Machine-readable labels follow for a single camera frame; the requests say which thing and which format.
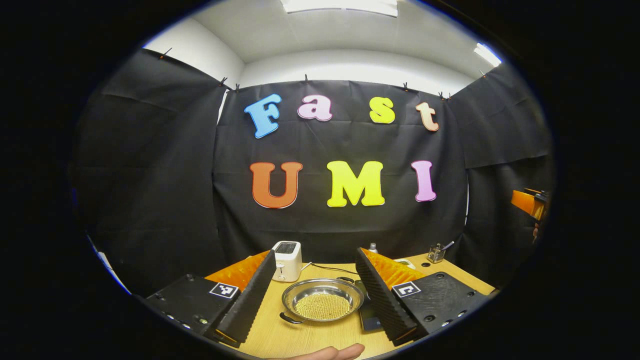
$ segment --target white ceiling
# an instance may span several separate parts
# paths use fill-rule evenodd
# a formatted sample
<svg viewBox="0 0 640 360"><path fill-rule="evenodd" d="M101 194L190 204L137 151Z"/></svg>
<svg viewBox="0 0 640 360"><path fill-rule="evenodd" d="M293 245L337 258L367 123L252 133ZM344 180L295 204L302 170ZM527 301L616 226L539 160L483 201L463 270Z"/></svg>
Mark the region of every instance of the white ceiling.
<svg viewBox="0 0 640 360"><path fill-rule="evenodd" d="M477 40L459 24L413 0L398 17L354 10L287 14L280 0L226 0L192 16L245 63L276 55L361 49L413 56L473 79L493 67L474 53Z"/></svg>

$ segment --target stainless steel bowl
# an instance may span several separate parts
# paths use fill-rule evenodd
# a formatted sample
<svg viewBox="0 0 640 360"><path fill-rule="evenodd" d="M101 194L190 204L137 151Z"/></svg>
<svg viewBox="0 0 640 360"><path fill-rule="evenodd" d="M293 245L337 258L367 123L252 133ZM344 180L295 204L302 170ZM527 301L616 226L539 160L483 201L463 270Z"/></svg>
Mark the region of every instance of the stainless steel bowl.
<svg viewBox="0 0 640 360"><path fill-rule="evenodd" d="M297 282L288 287L282 293L282 304L287 308L288 312L294 313L297 317L309 321L330 322L344 318L345 316L358 310L362 305L362 301L364 300L364 294L362 293L362 291L360 291L357 286L348 281L353 282L353 280L349 279L348 277L339 277L337 279L318 278ZM296 311L296 304L298 303L298 301L300 301L300 299L304 297L317 293L337 295L346 299L349 302L349 311L338 318L325 320L310 319L300 315ZM280 313L280 317L290 323L304 322L304 320L293 320L292 318L286 316L285 313Z"/></svg>

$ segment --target black phone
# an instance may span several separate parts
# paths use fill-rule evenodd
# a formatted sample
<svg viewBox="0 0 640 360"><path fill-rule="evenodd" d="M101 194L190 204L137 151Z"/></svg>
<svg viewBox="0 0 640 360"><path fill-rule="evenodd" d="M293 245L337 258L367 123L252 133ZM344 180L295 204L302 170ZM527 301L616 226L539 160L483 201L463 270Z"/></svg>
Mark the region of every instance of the black phone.
<svg viewBox="0 0 640 360"><path fill-rule="evenodd" d="M381 330L382 325L380 324L380 319L376 316L376 312L371 304L371 299L367 294L367 289L364 287L362 280L356 280L355 285L358 286L360 291L364 294L364 301L362 302L362 306L360 306L359 310L362 330L364 332Z"/></svg>

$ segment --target foam letter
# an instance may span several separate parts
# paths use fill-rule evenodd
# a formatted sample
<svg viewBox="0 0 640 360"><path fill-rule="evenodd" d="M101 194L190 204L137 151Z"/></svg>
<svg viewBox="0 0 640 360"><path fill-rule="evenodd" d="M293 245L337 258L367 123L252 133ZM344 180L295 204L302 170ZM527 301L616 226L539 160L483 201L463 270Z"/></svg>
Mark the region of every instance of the foam letter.
<svg viewBox="0 0 640 360"><path fill-rule="evenodd" d="M429 107L429 104L423 102L422 104L418 104L415 107L416 110L420 112L420 117L422 117L422 125L427 128L429 131L438 131L440 126L433 122L431 118L432 115L436 115L436 111Z"/></svg>
<svg viewBox="0 0 640 360"><path fill-rule="evenodd" d="M285 172L285 188L282 196L273 196L269 190L271 172L276 168L274 164L253 163L249 167L253 172L253 199L265 208L286 208L298 197L298 172L302 169L302 164L284 163L280 167Z"/></svg>
<svg viewBox="0 0 640 360"><path fill-rule="evenodd" d="M415 200L422 202L435 199L436 193L431 188L431 162L414 161L411 163L411 167L418 177L418 194L415 196Z"/></svg>
<svg viewBox="0 0 640 360"><path fill-rule="evenodd" d="M331 170L333 174L331 199L326 202L329 207L340 208L347 204L347 200L342 196L342 189L347 193L351 205L354 206L358 204L363 191L362 205L377 206L385 203L380 186L382 163L367 161L362 166L358 177L353 174L349 164L344 161L331 161L326 165L326 168Z"/></svg>
<svg viewBox="0 0 640 360"><path fill-rule="evenodd" d="M396 113L391 110L394 107L394 103L388 97L373 97L369 101L369 107L373 110L369 112L373 122L389 124L396 119Z"/></svg>
<svg viewBox="0 0 640 360"><path fill-rule="evenodd" d="M282 98L278 94L271 94L244 108L244 112L249 113L249 115L251 115L251 119L253 119L256 139L271 134L273 131L278 129L278 124L272 123L271 120L269 120L269 117L273 117L275 120L280 116L278 107L272 104L272 102L277 104L280 101L282 101Z"/></svg>
<svg viewBox="0 0 640 360"><path fill-rule="evenodd" d="M303 119L318 119L320 121L330 120L331 100L322 95L308 95L302 98L304 104L298 108L298 115Z"/></svg>

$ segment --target white wall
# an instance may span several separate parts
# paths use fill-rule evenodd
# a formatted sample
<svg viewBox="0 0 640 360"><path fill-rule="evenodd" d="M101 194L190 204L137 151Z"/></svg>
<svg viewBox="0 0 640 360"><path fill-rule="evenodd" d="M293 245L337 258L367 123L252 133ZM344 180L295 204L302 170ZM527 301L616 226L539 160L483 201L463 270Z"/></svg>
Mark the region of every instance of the white wall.
<svg viewBox="0 0 640 360"><path fill-rule="evenodd" d="M392 53L366 50L318 50L274 56L249 63L242 71L240 87L281 81L354 80L407 87L436 95L455 94L471 84L460 72L429 61Z"/></svg>
<svg viewBox="0 0 640 360"><path fill-rule="evenodd" d="M177 23L158 34L147 45L146 49L164 53L171 49L167 56L187 63L212 77L222 80L234 87L239 83L244 62L211 31L194 19Z"/></svg>

